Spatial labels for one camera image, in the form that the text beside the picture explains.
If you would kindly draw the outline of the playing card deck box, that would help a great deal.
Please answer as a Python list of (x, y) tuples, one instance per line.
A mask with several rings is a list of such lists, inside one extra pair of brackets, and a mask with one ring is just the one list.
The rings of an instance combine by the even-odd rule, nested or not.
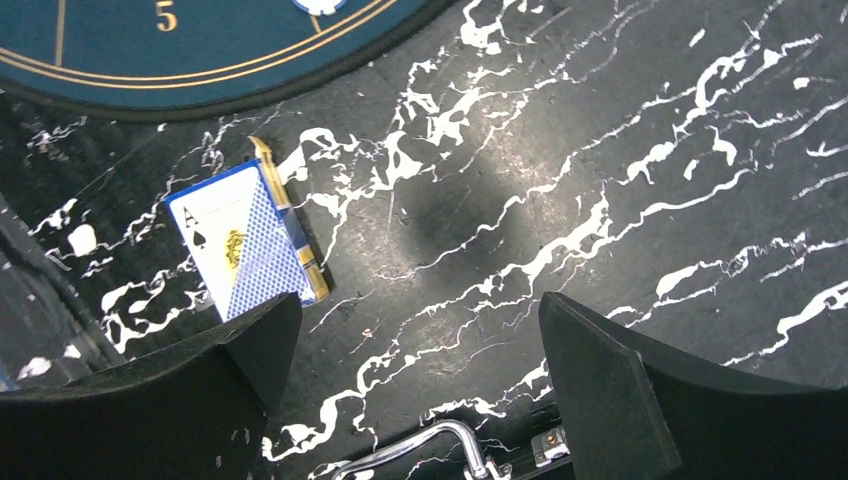
[(330, 293), (272, 150), (250, 141), (253, 158), (165, 200), (224, 322), (282, 294), (309, 306)]

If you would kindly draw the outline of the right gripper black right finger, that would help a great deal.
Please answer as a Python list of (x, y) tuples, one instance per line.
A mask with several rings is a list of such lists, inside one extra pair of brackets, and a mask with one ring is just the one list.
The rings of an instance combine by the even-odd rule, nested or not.
[(847, 392), (718, 365), (556, 292), (539, 327), (579, 479), (843, 479)]

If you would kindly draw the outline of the round dark blue poker mat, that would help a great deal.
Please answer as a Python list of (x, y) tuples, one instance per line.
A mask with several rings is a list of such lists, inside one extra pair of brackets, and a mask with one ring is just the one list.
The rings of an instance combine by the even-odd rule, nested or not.
[(445, 1), (5, 1), (1, 87), (130, 122), (187, 121), (314, 90), (427, 26)]

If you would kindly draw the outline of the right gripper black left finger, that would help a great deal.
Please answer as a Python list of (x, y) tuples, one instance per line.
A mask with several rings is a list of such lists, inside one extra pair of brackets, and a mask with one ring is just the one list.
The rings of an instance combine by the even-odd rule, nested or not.
[(5, 479), (244, 479), (280, 414), (301, 328), (282, 295), (58, 388), (1, 397)]

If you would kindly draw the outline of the white chip mat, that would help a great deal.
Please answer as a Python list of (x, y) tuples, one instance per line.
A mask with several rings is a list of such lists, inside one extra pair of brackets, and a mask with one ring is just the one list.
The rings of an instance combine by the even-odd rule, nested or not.
[(347, 0), (291, 0), (300, 10), (312, 16), (330, 16), (338, 12)]

